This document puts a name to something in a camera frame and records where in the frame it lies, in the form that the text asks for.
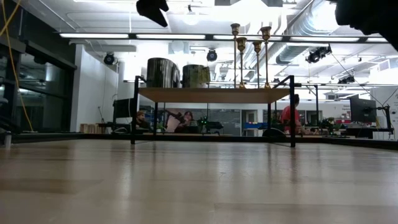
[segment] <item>wooden floor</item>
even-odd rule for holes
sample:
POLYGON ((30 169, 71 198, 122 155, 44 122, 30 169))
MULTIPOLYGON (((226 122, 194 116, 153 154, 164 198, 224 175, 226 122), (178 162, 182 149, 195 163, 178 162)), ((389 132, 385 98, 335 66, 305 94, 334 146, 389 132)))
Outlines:
POLYGON ((78 140, 0 149, 0 223, 397 223, 398 153, 78 140))

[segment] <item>person in red shirt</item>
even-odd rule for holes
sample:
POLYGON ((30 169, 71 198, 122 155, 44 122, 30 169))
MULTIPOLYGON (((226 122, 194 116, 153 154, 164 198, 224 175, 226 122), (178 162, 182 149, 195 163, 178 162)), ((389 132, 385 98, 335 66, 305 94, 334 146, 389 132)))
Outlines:
MULTIPOLYGON (((296 107, 300 103, 300 97, 298 94, 294 95, 294 120, 296 124, 296 133, 304 133, 303 127, 300 123, 299 112, 296 110, 296 107)), ((290 105, 286 106, 285 109, 282 111, 282 116, 280 117, 280 122, 285 125, 285 133, 290 133, 290 105)))

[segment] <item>yellow cable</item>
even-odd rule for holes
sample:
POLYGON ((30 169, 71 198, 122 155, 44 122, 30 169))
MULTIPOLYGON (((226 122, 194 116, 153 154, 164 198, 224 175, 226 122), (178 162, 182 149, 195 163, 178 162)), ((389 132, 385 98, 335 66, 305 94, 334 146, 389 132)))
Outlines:
MULTIPOLYGON (((18 1, 17 6, 16 6, 16 9, 18 8, 20 2, 21 2, 21 0, 18 1)), ((4 6, 4 3, 5 3, 5 2, 4 2, 4 0, 3 0, 3 1, 2 1, 2 14, 3 14, 4 21, 6 21, 6 20, 7 20, 7 18, 6 18, 6 8, 5 8, 5 6, 4 6)), ((27 115, 27 111, 26 111, 26 108, 25 108, 24 100, 22 99, 22 94, 21 94, 21 92, 19 91, 19 81, 18 81, 17 71, 16 71, 16 69, 15 69, 14 59, 13 59, 13 56, 12 56, 12 49, 11 49, 10 37, 9 37, 8 27, 7 27, 7 26, 8 26, 8 22, 11 21, 13 15, 15 14, 14 12, 13 12, 13 14, 11 14, 11 17, 10 17, 9 20, 6 22, 6 25, 4 26, 3 29, 6 30, 6 34, 7 34, 7 42, 8 42, 8 49, 9 49, 9 53, 10 53, 12 71, 14 72, 15 83, 17 84, 17 89, 18 89, 18 92, 19 92, 19 97, 21 98, 22 108, 24 109, 25 117, 26 117, 27 122, 29 123, 30 130, 33 131, 32 123, 30 122, 29 116, 27 115)))
POLYGON ((5 22, 5 24, 4 24, 4 27, 1 29, 1 31, 0 31, 0 37, 2 36, 2 34, 4 33, 4 31, 8 28, 8 24, 11 22, 11 20, 12 20, 12 18, 14 17, 14 15, 15 15, 15 13, 17 12, 17 10, 18 10, 18 7, 19 7, 19 5, 20 5, 20 3, 21 3, 21 0, 19 0, 18 2, 17 2, 17 6, 15 7, 15 9, 13 10, 13 12, 11 13, 11 16, 10 16, 10 18, 8 19, 8 20, 6 20, 6 18, 5 18, 5 16, 6 16, 6 14, 5 14, 5 10, 3 10, 3 14, 4 14, 4 22, 5 22))

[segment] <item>wooden tabletop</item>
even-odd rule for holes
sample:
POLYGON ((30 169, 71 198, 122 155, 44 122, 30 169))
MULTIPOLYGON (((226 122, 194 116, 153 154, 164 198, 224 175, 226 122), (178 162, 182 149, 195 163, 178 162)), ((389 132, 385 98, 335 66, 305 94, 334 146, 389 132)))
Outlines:
POLYGON ((289 89, 140 88, 139 94, 158 103, 273 103, 289 89))

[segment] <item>brass candlestick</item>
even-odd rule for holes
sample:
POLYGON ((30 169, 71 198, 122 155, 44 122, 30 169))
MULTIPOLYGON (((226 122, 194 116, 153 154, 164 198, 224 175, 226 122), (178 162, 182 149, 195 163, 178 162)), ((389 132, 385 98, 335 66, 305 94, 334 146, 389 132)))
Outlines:
POLYGON ((262 39, 266 43, 266 88, 271 88, 268 82, 268 40, 271 37, 271 27, 261 27, 260 31, 262 33, 262 39))
POLYGON ((236 88, 236 36, 239 34, 240 24, 231 24, 232 35, 234 35, 234 88, 236 88))
POLYGON ((257 56, 257 88, 260 88, 260 62, 259 62, 259 52, 261 50, 261 44, 262 41, 261 40, 255 40, 253 42, 254 45, 254 51, 256 53, 257 56))
POLYGON ((243 83, 243 51, 246 48, 246 41, 245 37, 238 37, 236 38, 236 43, 238 44, 238 50, 241 52, 241 83, 239 84, 239 88, 246 88, 244 87, 243 83))

